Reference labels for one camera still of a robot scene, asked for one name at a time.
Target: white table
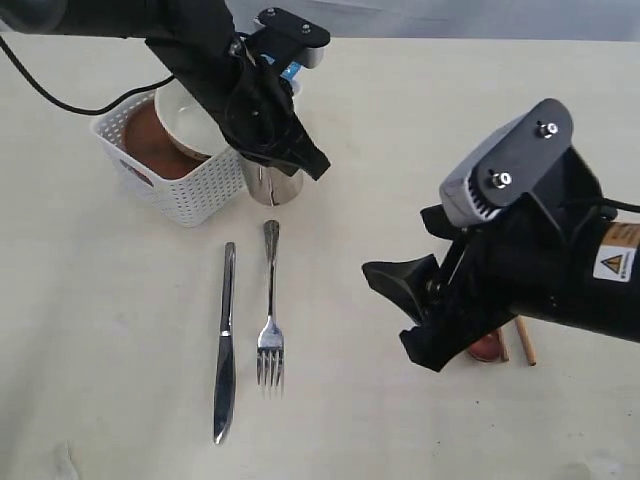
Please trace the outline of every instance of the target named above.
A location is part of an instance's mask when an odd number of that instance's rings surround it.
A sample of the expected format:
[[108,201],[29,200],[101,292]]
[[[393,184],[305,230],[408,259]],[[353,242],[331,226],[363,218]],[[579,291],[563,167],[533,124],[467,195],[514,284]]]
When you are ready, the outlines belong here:
[[[8,41],[81,106],[164,74],[134,41]],[[47,104],[2,57],[0,71],[0,479],[52,478],[51,449],[66,440],[87,480],[640,475],[640,346],[530,321],[537,367],[510,326],[508,364],[462,355],[435,374],[409,362],[397,334],[410,321],[360,272],[368,260],[441,258],[447,244],[420,209],[480,140],[546,96],[571,110],[605,192],[638,203],[639,45],[336,40],[303,74],[300,112],[331,170],[289,205],[244,194],[192,230],[117,186],[86,118]],[[287,339],[278,401],[255,385],[271,217]],[[238,385],[215,447],[230,240]]]

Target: chopstick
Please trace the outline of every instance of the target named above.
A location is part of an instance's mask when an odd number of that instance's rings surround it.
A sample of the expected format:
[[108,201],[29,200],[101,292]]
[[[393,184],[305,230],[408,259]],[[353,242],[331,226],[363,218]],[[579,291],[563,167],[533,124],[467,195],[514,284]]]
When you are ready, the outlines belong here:
[[504,343],[504,335],[502,334],[502,328],[497,330],[498,342],[500,342],[500,357],[503,362],[509,361],[509,352],[507,351],[507,345]]
[[516,328],[518,329],[518,335],[520,336],[520,341],[522,342],[522,348],[524,348],[524,354],[527,357],[527,361],[529,362],[529,365],[533,367],[537,363],[536,352],[533,349],[533,344],[529,338],[527,326],[525,325],[524,320],[519,316],[516,317]]

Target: stainless steel cup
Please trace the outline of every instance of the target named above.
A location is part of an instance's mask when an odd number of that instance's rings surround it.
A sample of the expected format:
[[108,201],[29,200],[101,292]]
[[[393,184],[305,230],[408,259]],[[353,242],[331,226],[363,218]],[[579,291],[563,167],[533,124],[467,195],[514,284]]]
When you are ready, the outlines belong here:
[[302,190],[301,170],[289,177],[274,167],[263,167],[240,157],[249,194],[258,203],[268,206],[284,205],[298,196]]

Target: fork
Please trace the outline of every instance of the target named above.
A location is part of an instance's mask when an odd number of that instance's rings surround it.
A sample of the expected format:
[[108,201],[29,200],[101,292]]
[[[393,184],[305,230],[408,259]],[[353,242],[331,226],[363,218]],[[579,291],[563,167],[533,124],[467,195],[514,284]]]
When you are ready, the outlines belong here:
[[276,388],[280,381],[284,383],[284,336],[276,324],[276,259],[280,224],[269,220],[264,224],[264,240],[269,264],[269,306],[267,323],[258,336],[258,385]]

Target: warning label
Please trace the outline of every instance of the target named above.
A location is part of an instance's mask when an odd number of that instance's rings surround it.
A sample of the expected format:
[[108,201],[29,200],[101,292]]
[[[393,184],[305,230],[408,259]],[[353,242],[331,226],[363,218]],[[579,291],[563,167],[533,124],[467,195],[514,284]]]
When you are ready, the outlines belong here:
[[593,277],[614,282],[631,280],[631,270],[640,245],[640,225],[614,223],[602,239]]

